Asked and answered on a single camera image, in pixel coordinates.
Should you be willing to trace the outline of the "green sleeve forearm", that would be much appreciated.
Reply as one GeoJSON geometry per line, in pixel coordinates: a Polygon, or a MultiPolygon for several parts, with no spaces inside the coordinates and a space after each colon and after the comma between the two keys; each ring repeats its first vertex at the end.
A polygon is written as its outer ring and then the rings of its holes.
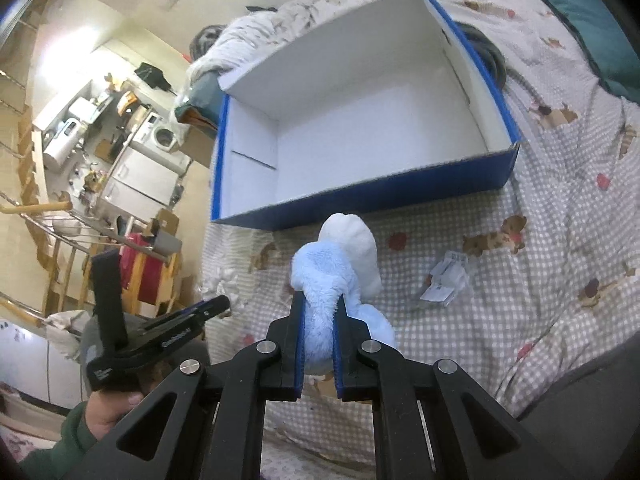
{"type": "Polygon", "coordinates": [[[98,442],[87,425],[86,408],[87,402],[82,402],[70,411],[61,427],[61,440],[52,448],[32,451],[20,462],[27,479],[62,479],[98,442]]]}

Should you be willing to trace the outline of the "person's left hand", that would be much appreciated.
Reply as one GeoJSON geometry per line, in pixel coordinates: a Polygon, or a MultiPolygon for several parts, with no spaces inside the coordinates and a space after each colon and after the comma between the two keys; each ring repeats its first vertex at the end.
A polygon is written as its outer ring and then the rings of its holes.
{"type": "Polygon", "coordinates": [[[85,409],[85,421],[90,434],[101,440],[144,398],[142,392],[95,391],[90,394],[85,409]]]}

